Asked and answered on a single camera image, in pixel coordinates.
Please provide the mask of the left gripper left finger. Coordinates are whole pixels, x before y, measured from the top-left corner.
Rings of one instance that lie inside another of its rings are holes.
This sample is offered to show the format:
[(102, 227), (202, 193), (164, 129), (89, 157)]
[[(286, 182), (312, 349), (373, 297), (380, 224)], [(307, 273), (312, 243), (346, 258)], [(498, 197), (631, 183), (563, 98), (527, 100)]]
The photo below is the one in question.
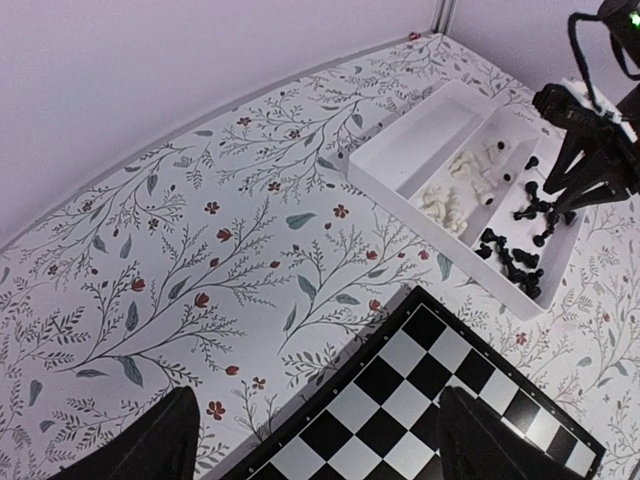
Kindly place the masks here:
[(125, 431), (61, 470), (61, 479), (192, 479), (200, 413), (194, 391), (177, 387)]

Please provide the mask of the black white chessboard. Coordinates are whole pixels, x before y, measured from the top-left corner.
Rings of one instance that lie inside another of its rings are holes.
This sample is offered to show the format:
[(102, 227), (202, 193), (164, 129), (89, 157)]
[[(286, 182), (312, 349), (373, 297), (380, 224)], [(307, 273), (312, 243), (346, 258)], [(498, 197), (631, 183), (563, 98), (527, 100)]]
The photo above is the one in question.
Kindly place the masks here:
[(592, 478), (604, 446), (422, 288), (272, 435), (217, 479), (439, 479), (440, 395), (464, 389), (510, 435)]

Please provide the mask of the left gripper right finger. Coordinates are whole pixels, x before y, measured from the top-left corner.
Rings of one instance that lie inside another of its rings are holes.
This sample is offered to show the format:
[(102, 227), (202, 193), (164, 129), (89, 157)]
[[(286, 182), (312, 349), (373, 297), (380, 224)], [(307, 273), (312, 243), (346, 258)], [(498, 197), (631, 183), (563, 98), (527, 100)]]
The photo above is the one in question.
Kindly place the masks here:
[(461, 387), (440, 395), (438, 439), (445, 479), (578, 479), (518, 437)]

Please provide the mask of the white plastic tray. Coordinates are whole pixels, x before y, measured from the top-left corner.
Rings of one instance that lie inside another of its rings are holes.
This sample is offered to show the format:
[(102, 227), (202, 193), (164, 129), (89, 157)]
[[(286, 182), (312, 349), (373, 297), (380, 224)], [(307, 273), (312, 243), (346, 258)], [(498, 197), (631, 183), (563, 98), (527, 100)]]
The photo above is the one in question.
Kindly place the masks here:
[(450, 81), (349, 156), (347, 178), (522, 320), (551, 309), (586, 217), (527, 214), (554, 143), (506, 106)]

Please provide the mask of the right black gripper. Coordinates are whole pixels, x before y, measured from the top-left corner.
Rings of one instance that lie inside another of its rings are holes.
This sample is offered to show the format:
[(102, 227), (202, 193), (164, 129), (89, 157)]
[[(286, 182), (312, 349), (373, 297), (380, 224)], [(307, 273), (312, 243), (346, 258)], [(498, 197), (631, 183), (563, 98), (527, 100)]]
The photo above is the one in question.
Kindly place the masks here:
[(638, 183), (639, 150), (620, 127), (572, 128), (543, 186), (548, 194), (562, 190), (547, 214), (547, 234), (553, 234), (568, 213), (628, 199)]

